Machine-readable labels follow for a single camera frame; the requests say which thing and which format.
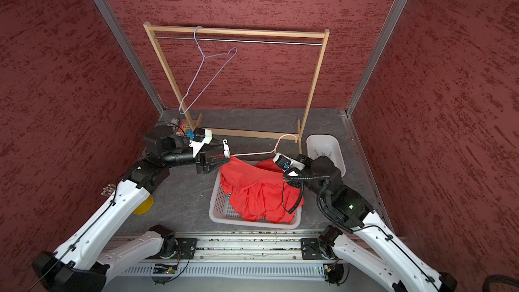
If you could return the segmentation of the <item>white clothespin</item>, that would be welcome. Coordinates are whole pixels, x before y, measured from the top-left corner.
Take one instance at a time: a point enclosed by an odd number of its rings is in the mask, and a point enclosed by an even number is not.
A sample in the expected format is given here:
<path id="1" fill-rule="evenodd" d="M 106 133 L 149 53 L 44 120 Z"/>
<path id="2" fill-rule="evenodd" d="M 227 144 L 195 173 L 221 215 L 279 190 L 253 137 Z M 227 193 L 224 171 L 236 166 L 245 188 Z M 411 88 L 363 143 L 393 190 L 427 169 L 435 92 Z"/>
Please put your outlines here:
<path id="1" fill-rule="evenodd" d="M 225 158 L 230 158 L 231 157 L 231 151 L 230 151 L 230 147 L 228 145 L 228 140 L 227 139 L 223 139 L 222 140 L 222 145 L 223 145 L 224 157 Z"/>

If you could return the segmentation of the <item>light blue wire hanger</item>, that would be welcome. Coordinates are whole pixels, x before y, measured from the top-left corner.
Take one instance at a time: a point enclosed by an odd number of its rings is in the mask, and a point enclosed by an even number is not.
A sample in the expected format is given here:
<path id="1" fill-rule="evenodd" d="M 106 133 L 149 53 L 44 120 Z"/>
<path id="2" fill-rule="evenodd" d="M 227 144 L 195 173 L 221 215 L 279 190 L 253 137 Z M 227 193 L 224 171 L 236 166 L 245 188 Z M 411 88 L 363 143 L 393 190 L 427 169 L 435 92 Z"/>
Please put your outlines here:
<path id="1" fill-rule="evenodd" d="M 195 103 L 197 103 L 199 101 L 200 97 L 207 91 L 209 86 L 216 80 L 216 78 L 220 75 L 220 73 L 225 69 L 225 67 L 229 64 L 229 62 L 232 61 L 233 58 L 238 53 L 237 47 L 231 47 L 228 51 L 223 51 L 223 52 L 220 52 L 217 54 L 207 55 L 199 43 L 201 39 L 197 36 L 198 31 L 201 30 L 202 28 L 203 28 L 202 26 L 196 26 L 193 31 L 193 40 L 197 46 L 198 52 L 200 53 L 201 62 L 198 66 L 198 69 L 197 69 L 195 75 L 193 76 L 193 79 L 192 79 L 190 85 L 187 88 L 186 93 L 184 94 L 184 96 L 182 96 L 181 102 L 179 103 L 178 112 L 180 113 L 180 115 L 183 115 L 183 116 L 187 115 L 189 110 L 195 105 Z M 199 75 L 201 74 L 201 71 L 203 70 L 206 61 L 209 59 L 221 58 L 221 57 L 226 58 L 223 65 L 221 65 L 220 69 L 215 72 L 215 74 L 212 76 L 212 78 L 207 82 L 207 84 L 203 87 L 203 89 L 197 94 L 196 98 L 194 98 L 193 101 L 189 105 L 187 105 L 186 100 L 189 97 L 190 92 L 191 92 L 193 86 L 195 85 L 197 79 L 199 78 Z"/>

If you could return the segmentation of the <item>red tank top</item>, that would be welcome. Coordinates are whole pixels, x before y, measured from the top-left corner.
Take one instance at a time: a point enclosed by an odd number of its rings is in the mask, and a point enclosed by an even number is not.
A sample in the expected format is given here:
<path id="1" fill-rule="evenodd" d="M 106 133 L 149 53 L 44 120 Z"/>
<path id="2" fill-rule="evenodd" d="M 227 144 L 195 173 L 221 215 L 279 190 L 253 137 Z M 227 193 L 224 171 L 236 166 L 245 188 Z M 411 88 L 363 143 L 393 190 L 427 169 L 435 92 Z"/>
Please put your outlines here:
<path id="1" fill-rule="evenodd" d="M 305 204 L 300 190 L 287 184 L 283 171 L 272 160 L 252 165 L 232 157 L 219 173 L 231 206 L 246 221 L 289 224 L 295 217 L 294 212 L 289 212 L 291 208 Z"/>

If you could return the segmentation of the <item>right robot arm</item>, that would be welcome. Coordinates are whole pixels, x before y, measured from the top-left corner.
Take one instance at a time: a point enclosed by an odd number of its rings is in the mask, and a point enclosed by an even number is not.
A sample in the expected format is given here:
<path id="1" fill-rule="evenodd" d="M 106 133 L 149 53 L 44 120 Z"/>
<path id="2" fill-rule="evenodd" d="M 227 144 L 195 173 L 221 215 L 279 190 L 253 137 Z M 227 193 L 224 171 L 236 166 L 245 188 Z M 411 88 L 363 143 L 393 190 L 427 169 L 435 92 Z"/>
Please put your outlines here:
<path id="1" fill-rule="evenodd" d="M 456 279 L 414 254 L 373 206 L 343 183 L 330 158 L 277 154 L 274 163 L 288 185 L 315 194 L 320 212 L 330 221 L 318 238 L 322 256 L 355 266 L 386 291 L 455 291 Z"/>

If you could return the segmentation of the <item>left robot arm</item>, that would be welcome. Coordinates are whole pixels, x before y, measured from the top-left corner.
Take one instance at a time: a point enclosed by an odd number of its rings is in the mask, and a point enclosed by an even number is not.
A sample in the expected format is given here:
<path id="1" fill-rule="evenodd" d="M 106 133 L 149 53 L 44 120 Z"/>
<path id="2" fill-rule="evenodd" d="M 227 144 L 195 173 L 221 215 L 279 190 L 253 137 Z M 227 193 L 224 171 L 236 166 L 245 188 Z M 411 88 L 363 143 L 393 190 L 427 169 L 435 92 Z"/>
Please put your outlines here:
<path id="1" fill-rule="evenodd" d="M 148 257 L 182 258 L 174 231 L 159 224 L 107 255 L 102 251 L 167 179 L 171 168 L 192 164 L 197 173 L 207 174 L 228 162 L 229 147 L 207 128 L 180 137 L 165 125 L 149 132 L 144 143 L 144 156 L 122 176 L 94 215 L 55 251 L 43 251 L 33 261 L 38 282 L 47 291 L 101 291 L 114 277 Z"/>

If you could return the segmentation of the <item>colourful marker box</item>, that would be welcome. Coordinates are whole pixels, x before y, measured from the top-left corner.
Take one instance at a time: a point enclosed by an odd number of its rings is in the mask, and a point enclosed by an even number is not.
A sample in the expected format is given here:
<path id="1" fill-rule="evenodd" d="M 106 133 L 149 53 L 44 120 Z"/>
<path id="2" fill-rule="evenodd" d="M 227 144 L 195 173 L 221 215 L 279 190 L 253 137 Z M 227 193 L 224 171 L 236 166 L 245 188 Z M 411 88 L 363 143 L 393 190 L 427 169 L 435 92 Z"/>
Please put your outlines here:
<path id="1" fill-rule="evenodd" d="M 185 136 L 189 133 L 190 130 L 191 130 L 191 128 L 188 123 L 182 123 L 181 125 L 178 126 L 176 134 L 178 136 Z"/>

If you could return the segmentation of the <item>white perforated laundry basket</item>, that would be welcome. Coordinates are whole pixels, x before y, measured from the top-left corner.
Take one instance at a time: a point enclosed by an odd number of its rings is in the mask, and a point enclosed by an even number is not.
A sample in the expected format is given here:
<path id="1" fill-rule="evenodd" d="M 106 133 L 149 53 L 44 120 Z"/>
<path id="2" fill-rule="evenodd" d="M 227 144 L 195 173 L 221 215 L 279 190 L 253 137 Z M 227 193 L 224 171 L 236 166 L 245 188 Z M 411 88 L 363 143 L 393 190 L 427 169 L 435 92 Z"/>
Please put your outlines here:
<path id="1" fill-rule="evenodd" d="M 281 230 L 296 229 L 301 223 L 301 208 L 297 209 L 290 223 L 270 223 L 265 219 L 257 221 L 244 220 L 230 204 L 230 196 L 230 194 L 226 194 L 223 191 L 220 184 L 220 173 L 218 173 L 209 205 L 209 217 L 214 223 Z"/>

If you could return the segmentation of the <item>yellow pencil cup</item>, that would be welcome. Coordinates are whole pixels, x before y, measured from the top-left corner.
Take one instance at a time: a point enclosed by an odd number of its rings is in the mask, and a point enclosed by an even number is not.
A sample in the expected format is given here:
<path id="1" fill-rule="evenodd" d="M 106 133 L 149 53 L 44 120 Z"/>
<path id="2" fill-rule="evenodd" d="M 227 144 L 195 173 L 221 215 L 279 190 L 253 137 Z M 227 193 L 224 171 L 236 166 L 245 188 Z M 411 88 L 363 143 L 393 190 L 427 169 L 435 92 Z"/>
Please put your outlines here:
<path id="1" fill-rule="evenodd" d="M 148 212 L 154 205 L 154 196 L 150 195 L 145 201 L 138 205 L 132 212 L 135 215 L 142 215 Z"/>

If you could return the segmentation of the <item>white plastic tub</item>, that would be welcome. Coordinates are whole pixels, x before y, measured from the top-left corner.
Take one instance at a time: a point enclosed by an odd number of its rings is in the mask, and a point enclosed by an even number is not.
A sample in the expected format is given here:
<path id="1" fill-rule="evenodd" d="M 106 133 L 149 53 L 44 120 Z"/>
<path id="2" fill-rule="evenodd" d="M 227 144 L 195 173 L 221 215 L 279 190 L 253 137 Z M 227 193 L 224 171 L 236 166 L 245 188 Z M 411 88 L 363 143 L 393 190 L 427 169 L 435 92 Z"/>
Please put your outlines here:
<path id="1" fill-rule="evenodd" d="M 306 139 L 308 156 L 316 159 L 320 156 L 328 157 L 341 171 L 341 176 L 346 175 L 346 167 L 339 141 L 332 135 L 310 135 Z"/>

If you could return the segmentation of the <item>wooden clothes rack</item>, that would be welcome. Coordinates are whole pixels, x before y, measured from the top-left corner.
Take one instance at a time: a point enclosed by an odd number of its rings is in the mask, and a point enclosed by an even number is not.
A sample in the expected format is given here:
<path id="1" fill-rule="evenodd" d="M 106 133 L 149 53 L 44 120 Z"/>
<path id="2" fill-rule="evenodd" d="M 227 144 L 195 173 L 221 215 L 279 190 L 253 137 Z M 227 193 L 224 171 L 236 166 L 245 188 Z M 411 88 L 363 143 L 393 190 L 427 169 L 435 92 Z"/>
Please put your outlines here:
<path id="1" fill-rule="evenodd" d="M 145 22 L 143 24 L 143 28 L 152 44 L 152 47 L 159 59 L 159 62 L 165 72 L 165 75 L 170 83 L 170 86 L 175 94 L 179 102 L 179 112 L 185 117 L 189 128 L 194 131 L 200 127 L 203 116 L 199 115 L 198 119 L 194 121 L 189 113 L 189 106 L 185 103 L 185 98 L 187 94 L 183 94 L 177 84 L 176 79 L 172 73 L 171 67 L 166 59 L 165 53 L 159 44 L 160 37 L 156 35 L 157 32 L 167 32 L 167 33 L 178 33 L 178 34 L 191 34 L 191 39 L 194 40 L 195 44 L 198 45 L 201 38 L 200 35 L 231 35 L 231 36 L 239 36 L 239 37 L 255 37 L 252 40 L 252 43 L 262 44 L 262 41 L 257 40 L 259 37 L 264 38 L 290 38 L 290 39 L 317 39 L 319 42 L 317 43 L 309 43 L 309 42 L 301 42 L 296 43 L 293 41 L 285 41 L 285 42 L 275 42 L 275 44 L 285 44 L 285 45 L 301 45 L 301 46 L 318 46 L 320 47 L 320 53 L 318 56 L 318 61 L 316 63 L 314 75 L 312 78 L 312 84 L 310 87 L 310 91 L 308 94 L 307 103 L 305 106 L 304 116 L 301 120 L 297 121 L 297 133 L 277 133 L 277 132 L 264 132 L 264 131 L 244 131 L 244 130 L 235 130 L 235 129 L 224 129 L 224 128 L 213 128 L 212 134 L 220 135 L 225 137 L 247 137 L 254 139 L 276 139 L 276 140 L 289 140 L 291 138 L 295 139 L 295 142 L 298 144 L 298 151 L 302 152 L 302 143 L 304 129 L 306 123 L 308 121 L 308 116 L 310 113 L 310 108 L 312 106 L 316 86 L 318 83 L 318 78 L 320 76 L 320 70 L 322 67 L 322 63 L 324 60 L 324 54 L 326 53 L 328 40 L 331 34 L 331 31 L 328 29 L 322 32 L 303 32 L 303 31 L 266 31 L 266 30 L 248 30 L 248 29 L 232 29 L 232 28 L 204 28 L 202 26 L 196 27 L 188 27 L 188 26 L 157 26 L 152 25 L 150 22 Z"/>

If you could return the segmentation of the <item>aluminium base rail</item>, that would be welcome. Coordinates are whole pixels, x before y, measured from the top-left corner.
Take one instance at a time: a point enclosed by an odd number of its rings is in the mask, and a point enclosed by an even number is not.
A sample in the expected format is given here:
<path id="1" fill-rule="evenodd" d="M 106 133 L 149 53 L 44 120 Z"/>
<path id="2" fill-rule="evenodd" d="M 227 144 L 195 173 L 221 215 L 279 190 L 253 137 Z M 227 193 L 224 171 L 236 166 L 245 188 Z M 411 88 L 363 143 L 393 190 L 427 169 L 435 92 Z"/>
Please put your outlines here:
<path id="1" fill-rule="evenodd" d="M 179 233 L 181 257 L 148 256 L 119 273 L 166 284 L 195 277 L 321 281 L 337 263 L 319 254 L 316 230 Z"/>

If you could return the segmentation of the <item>aluminium corner post left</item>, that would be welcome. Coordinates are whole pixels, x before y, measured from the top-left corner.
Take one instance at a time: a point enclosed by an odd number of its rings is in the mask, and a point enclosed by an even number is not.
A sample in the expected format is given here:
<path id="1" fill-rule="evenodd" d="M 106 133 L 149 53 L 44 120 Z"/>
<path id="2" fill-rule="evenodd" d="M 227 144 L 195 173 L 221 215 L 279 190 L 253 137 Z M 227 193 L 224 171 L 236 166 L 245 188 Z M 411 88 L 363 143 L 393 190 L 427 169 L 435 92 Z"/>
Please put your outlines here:
<path id="1" fill-rule="evenodd" d="M 131 42 L 128 40 L 127 35 L 125 34 L 123 28 L 121 27 L 113 9 L 111 8 L 108 0 L 93 0 L 97 9 L 101 13 L 103 19 L 108 25 L 109 29 L 112 31 L 113 36 L 117 40 L 120 48 L 122 49 L 124 55 L 126 56 L 128 62 L 132 66 L 132 69 L 135 71 L 135 74 L 141 81 L 143 88 L 148 94 L 149 98 L 153 102 L 155 108 L 157 109 L 159 115 L 162 115 L 165 111 L 165 105 L 160 98 L 157 90 L 152 84 L 148 74 L 146 73 L 138 55 L 136 54 Z"/>

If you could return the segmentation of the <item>aluminium corner post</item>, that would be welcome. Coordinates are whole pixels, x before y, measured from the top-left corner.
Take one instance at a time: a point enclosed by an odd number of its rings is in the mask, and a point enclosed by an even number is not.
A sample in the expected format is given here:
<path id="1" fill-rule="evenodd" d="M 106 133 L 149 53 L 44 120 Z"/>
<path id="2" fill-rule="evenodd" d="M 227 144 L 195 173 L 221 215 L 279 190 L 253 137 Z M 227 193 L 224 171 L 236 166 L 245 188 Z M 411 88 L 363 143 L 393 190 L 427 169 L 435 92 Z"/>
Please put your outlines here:
<path id="1" fill-rule="evenodd" d="M 374 69 L 377 66 L 379 59 L 381 58 L 384 49 L 391 38 L 391 35 L 399 21 L 399 18 L 407 4 L 408 0 L 393 0 L 388 15 L 383 23 L 381 31 L 377 37 L 377 41 L 374 44 L 372 53 L 366 63 L 366 66 L 361 74 L 357 86 L 351 96 L 349 103 L 345 109 L 346 116 L 353 118 L 355 108 L 357 107 L 362 93 L 364 92 Z"/>
<path id="2" fill-rule="evenodd" d="M 122 49 L 124 55 L 126 56 L 128 62 L 132 66 L 132 69 L 135 71 L 135 74 L 141 81 L 143 88 L 148 94 L 149 98 L 153 102 L 155 108 L 157 109 L 159 115 L 162 115 L 165 111 L 165 105 L 160 98 L 157 90 L 152 84 L 148 74 L 146 73 L 138 55 L 136 54 L 131 42 L 128 40 L 127 35 L 125 34 L 123 28 L 121 27 L 113 9 L 111 8 L 108 0 L 93 0 L 97 9 L 101 13 L 103 19 L 108 25 L 109 29 L 112 31 L 113 36 L 117 40 L 120 48 Z"/>

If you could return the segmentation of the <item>aluminium corner post right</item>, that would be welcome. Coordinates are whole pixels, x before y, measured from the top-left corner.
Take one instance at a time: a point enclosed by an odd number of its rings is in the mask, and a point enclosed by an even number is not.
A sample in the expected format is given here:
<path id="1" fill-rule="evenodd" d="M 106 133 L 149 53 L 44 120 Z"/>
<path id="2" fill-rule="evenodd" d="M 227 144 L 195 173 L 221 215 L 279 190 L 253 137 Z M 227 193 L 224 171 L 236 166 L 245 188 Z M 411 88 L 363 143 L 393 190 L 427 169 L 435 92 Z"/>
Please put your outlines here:
<path id="1" fill-rule="evenodd" d="M 345 109 L 346 116 L 353 118 L 355 108 L 357 107 L 362 93 L 364 92 L 374 69 L 377 66 L 379 59 L 381 58 L 384 49 L 391 38 L 391 35 L 399 21 L 399 18 L 407 4 L 408 0 L 393 0 L 388 15 L 383 23 L 381 31 L 377 37 L 377 41 L 374 44 L 372 53 L 366 63 L 366 66 L 361 74 L 357 86 L 351 96 L 349 103 Z"/>

